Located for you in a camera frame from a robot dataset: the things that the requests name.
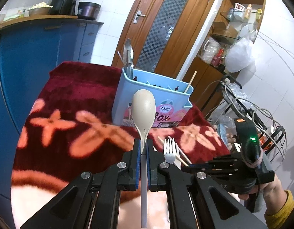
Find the person's right hand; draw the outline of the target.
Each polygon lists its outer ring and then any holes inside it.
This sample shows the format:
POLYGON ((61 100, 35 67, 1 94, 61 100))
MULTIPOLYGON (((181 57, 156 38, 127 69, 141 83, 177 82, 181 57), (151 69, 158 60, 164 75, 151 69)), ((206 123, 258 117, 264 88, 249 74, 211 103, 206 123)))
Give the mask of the person's right hand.
POLYGON ((284 191, 281 181, 275 175, 274 181, 262 184, 263 198, 266 204, 266 214, 272 216, 282 209, 287 200, 287 193, 284 191))

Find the yellow sleeve forearm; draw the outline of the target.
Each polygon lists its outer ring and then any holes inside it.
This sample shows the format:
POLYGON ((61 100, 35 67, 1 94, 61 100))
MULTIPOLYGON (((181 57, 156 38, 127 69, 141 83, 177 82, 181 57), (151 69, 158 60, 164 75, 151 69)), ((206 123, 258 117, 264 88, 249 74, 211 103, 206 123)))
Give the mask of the yellow sleeve forearm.
POLYGON ((267 212, 264 215, 268 228, 281 228, 294 208, 294 198, 291 191, 285 190, 285 192, 287 199, 283 207, 273 215, 268 215, 267 212))

